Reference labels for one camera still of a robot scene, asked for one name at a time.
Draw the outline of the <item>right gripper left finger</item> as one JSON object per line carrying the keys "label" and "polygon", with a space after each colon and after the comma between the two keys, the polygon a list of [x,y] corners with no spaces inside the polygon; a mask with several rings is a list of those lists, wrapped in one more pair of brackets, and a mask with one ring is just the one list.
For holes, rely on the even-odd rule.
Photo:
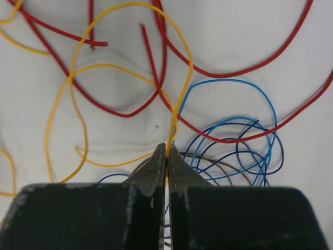
{"label": "right gripper left finger", "polygon": [[21,189],[1,249],[163,249],[165,144],[121,183],[38,183]]}

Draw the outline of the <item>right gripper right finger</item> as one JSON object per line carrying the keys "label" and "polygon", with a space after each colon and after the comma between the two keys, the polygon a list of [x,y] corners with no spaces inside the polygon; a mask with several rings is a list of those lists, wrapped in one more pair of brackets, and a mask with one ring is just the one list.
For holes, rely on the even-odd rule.
{"label": "right gripper right finger", "polygon": [[173,249],[327,249],[307,198],[290,187],[214,186],[175,146],[168,157]]}

